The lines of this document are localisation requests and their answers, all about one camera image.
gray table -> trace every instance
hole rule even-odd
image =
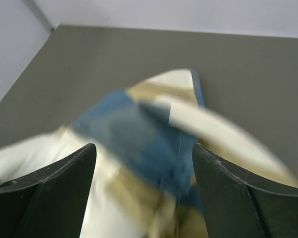
[[[199,72],[209,108],[298,176],[298,39],[58,27],[0,103],[0,147],[72,121],[113,90],[186,67]]]

cloth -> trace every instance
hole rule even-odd
[[[191,158],[197,138],[246,169],[298,186],[267,148],[204,108],[198,75],[187,69],[109,94],[68,127],[0,149],[0,182],[94,143],[82,238],[207,238]]]

white wall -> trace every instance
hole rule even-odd
[[[36,0],[54,24],[298,37],[298,0]]]
[[[0,0],[0,101],[48,37],[21,0]]]

multicolored cloth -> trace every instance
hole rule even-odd
[[[197,138],[161,119],[164,111],[157,118],[141,104],[160,95],[204,106],[198,74],[180,69],[109,94],[71,127],[124,165],[107,191],[148,237],[206,238],[191,157]]]

black object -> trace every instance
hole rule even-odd
[[[0,238],[78,238],[96,162],[88,144],[0,184]]]
[[[193,147],[209,238],[298,238],[298,188],[265,179]]]

